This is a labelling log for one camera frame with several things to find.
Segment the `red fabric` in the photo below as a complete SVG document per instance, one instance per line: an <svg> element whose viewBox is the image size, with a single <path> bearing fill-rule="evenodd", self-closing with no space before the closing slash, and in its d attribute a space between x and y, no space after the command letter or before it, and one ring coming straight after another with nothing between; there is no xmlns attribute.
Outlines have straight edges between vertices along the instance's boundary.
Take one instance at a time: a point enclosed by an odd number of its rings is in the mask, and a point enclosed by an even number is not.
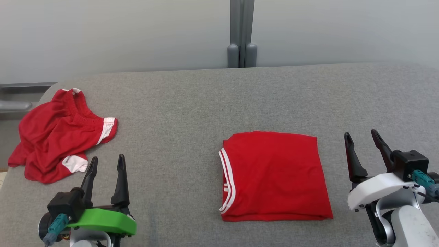
<svg viewBox="0 0 439 247"><path fill-rule="evenodd" d="M117 119L108 137L116 134ZM95 146L101 137L104 118L87 107L79 89L58 90L50 102L30 111L18 125L20 144L8 160L10 167L24 165L25 177L48 184L71 174L62 164L67 156L87 159L85 150Z"/></svg>
<svg viewBox="0 0 439 247"><path fill-rule="evenodd" d="M333 218L316 137L239 133L224 141L219 154L224 221Z"/></svg>

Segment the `gray table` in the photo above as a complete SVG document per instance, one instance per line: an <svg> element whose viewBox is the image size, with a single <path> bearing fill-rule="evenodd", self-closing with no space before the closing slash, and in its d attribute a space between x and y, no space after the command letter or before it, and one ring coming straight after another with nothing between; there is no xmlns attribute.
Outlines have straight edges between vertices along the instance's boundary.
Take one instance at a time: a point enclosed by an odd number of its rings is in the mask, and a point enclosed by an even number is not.
<svg viewBox="0 0 439 247"><path fill-rule="evenodd" d="M435 69L388 63L114 73L57 83L41 102L77 87L97 115L119 119L116 137L88 157L99 157L93 202L104 205L125 154L138 229L123 246L374 246L366 212L348 210L343 134L351 133L370 175L385 172L372 128L392 149L416 149L439 171L438 82ZM221 220L222 140L254 130L318 137L333 220ZM10 169L0 190L4 247L42 246L36 226L45 206L83 178L42 185L23 170ZM439 205L422 208L438 231Z"/></svg>

